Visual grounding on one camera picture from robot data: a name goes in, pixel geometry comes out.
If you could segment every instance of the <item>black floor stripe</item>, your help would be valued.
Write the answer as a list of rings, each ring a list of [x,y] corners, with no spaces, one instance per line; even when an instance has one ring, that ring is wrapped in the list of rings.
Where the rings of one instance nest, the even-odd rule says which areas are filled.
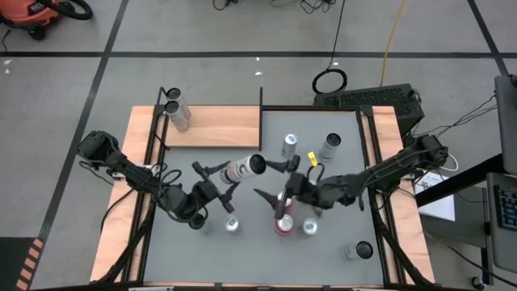
[[[81,141],[82,135],[84,134],[86,122],[88,121],[88,117],[90,117],[95,97],[97,97],[97,91],[99,90],[104,71],[106,70],[107,61],[109,59],[109,52],[113,49],[113,44],[115,43],[115,38],[119,31],[120,24],[122,22],[122,18],[124,17],[127,6],[128,0],[122,0],[119,12],[116,15],[113,27],[111,28],[110,36],[106,43],[106,48],[104,49],[103,56],[100,60],[99,67],[91,84],[90,93],[88,94],[84,108],[82,109],[81,117],[79,118],[78,126],[75,130],[74,137],[72,138],[68,154],[66,155],[65,164],[61,169],[61,173],[59,174],[56,188],[54,189],[52,199],[50,200],[50,205],[48,206],[47,213],[45,214],[45,218],[40,229],[40,238],[42,238],[44,241],[47,241],[48,235],[54,223],[54,219],[56,218],[57,209],[61,203],[61,198],[63,197],[63,192],[65,191],[65,186],[70,176],[70,170],[72,170],[72,165],[74,164],[75,150]]]
[[[203,58],[203,57],[330,57],[332,52],[109,52],[109,57],[127,58]],[[382,58],[384,52],[336,52],[335,57],[343,58]],[[389,58],[422,58],[422,59],[449,59],[449,58],[493,58],[506,55],[517,58],[517,53],[417,53],[399,52],[388,53]],[[0,53],[0,57],[103,57],[100,52],[8,52]]]
[[[7,52],[0,57],[102,57],[103,52]]]
[[[203,57],[330,57],[332,52],[113,52],[110,57],[203,58]],[[383,58],[384,52],[336,52],[334,57]],[[495,58],[493,53],[388,53],[389,58]]]
[[[506,68],[506,65],[504,64],[504,61],[502,60],[501,56],[499,55],[498,48],[495,45],[492,35],[488,31],[488,27],[486,26],[485,20],[481,16],[481,12],[479,11],[479,8],[477,8],[476,2],[474,0],[469,0],[469,5],[470,5],[470,9],[474,13],[474,18],[476,18],[477,25],[479,25],[479,28],[481,29],[481,33],[485,37],[485,41],[488,44],[490,51],[495,55],[495,62],[498,65],[499,72],[501,73],[501,75],[508,75],[508,69]]]

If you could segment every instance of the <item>shop vacuum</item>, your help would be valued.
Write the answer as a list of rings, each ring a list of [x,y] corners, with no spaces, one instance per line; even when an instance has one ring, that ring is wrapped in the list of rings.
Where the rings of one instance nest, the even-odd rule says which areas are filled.
[[[77,13],[75,6],[59,0],[0,0],[0,23],[10,28],[27,31],[34,40],[45,38],[49,24],[55,23],[60,15],[77,20],[91,19],[93,12],[83,0],[70,0],[84,12]]]

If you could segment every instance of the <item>white can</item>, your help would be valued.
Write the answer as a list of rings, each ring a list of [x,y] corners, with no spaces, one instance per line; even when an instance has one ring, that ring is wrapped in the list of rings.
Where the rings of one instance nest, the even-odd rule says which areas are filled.
[[[348,243],[343,247],[342,254],[345,259],[370,259],[373,247],[365,241]]]
[[[236,162],[229,163],[220,172],[221,181],[227,184],[238,183],[244,179],[260,175],[266,171],[266,160],[260,154],[253,154]]]
[[[296,137],[296,135],[292,133],[286,135],[284,138],[284,144],[282,145],[282,157],[291,159],[296,153],[296,144],[298,144],[298,137]]]
[[[188,118],[185,117],[185,114],[179,108],[179,104],[176,101],[169,101],[165,104],[165,113],[169,116],[170,122],[174,124],[179,132],[184,133],[190,127]]]
[[[239,220],[234,214],[230,214],[225,219],[225,230],[230,233],[235,233],[239,229]]]
[[[301,232],[306,237],[312,237],[317,233],[317,221],[314,218],[307,218],[301,225]]]
[[[331,133],[326,136],[319,153],[321,161],[329,162],[334,157],[339,145],[341,145],[341,137],[337,133]]]
[[[187,102],[183,96],[181,96],[181,91],[178,88],[172,88],[167,91],[167,100],[176,101],[179,104],[179,107],[183,111],[183,114],[187,119],[191,119],[191,111],[188,109]]]

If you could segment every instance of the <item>gray tabletop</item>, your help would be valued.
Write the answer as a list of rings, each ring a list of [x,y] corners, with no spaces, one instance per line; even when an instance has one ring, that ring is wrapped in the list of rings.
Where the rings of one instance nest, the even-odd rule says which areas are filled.
[[[337,133],[343,142],[334,158],[326,163],[324,177],[355,173],[364,169],[359,126],[354,112],[264,112],[263,150],[266,159],[283,161],[282,142],[287,133],[298,136],[296,152],[301,156],[300,170],[309,167],[307,153],[317,153],[328,133]],[[214,166],[237,160],[256,151],[246,149],[177,149],[166,152],[170,169],[183,171],[179,182],[188,192],[200,179],[191,169],[197,160],[202,166]],[[313,171],[315,179],[317,170]],[[236,234],[225,231],[228,215],[217,200],[208,205],[207,233],[191,230],[171,221],[157,210],[154,218],[145,281],[222,282],[250,284],[302,285],[382,285],[376,236],[369,207],[361,212],[357,203],[344,207],[337,203],[318,220],[319,230],[312,238],[298,232],[287,237],[275,232],[273,210],[253,192],[280,192],[288,174],[272,169],[241,183],[233,195],[234,214],[241,227]],[[212,180],[221,191],[228,187],[217,175]],[[368,205],[368,195],[364,195]],[[312,209],[299,202],[292,206],[298,226]],[[343,245],[360,240],[374,247],[371,259],[344,259]]]

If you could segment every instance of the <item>soda can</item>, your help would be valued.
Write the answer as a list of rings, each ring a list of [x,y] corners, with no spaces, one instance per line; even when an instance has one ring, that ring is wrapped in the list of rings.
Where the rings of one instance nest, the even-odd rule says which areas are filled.
[[[275,221],[275,229],[278,234],[290,234],[294,229],[294,219],[292,219],[291,215],[284,214],[282,219]]]
[[[225,230],[234,233],[239,229],[239,220],[233,214],[230,214],[225,219]]]
[[[188,109],[187,102],[183,96],[181,96],[181,91],[178,88],[172,88],[167,91],[167,100],[176,101],[179,104],[179,107],[183,111],[183,114],[187,119],[191,119],[191,111]]]
[[[342,253],[345,259],[370,259],[373,255],[373,247],[369,242],[353,242],[346,244]]]
[[[311,237],[317,233],[317,221],[314,218],[307,218],[301,226],[302,234]]]
[[[190,123],[188,122],[188,118],[183,114],[183,111],[179,108],[178,102],[167,102],[167,104],[165,104],[165,113],[169,116],[170,121],[179,132],[184,133],[188,130]]]
[[[298,137],[289,133],[284,138],[284,144],[282,145],[282,157],[286,159],[292,158],[296,152],[296,144],[298,143]]]
[[[326,136],[325,142],[323,143],[322,149],[320,150],[319,156],[322,162],[329,162],[339,145],[341,145],[341,137],[337,133],[331,133]]]
[[[282,200],[282,198],[284,197],[284,191],[281,191],[280,193],[278,193],[278,195],[276,197],[278,197],[278,201],[280,202]],[[291,205],[292,205],[292,198],[288,198],[285,201],[285,211],[288,212]]]
[[[252,154],[221,169],[221,181],[227,184],[238,183],[244,179],[260,175],[266,171],[266,160],[260,154]]]

